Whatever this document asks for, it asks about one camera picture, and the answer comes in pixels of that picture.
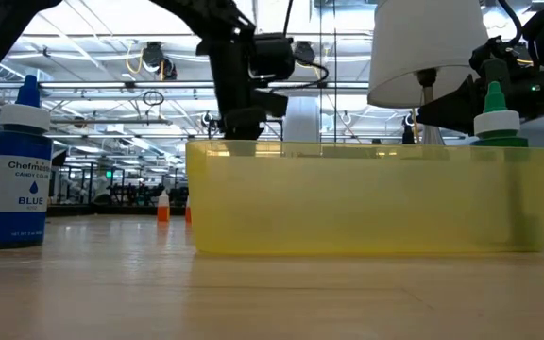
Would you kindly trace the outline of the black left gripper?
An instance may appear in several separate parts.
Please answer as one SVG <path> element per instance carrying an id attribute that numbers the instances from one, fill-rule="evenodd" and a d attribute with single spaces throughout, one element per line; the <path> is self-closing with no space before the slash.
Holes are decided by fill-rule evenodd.
<path id="1" fill-rule="evenodd" d="M 202 40 L 196 53 L 209 57 L 225 139 L 257 140 L 266 116 L 286 114 L 287 97 L 267 90 L 287 78 L 285 35 L 243 32 L 228 40 Z"/>

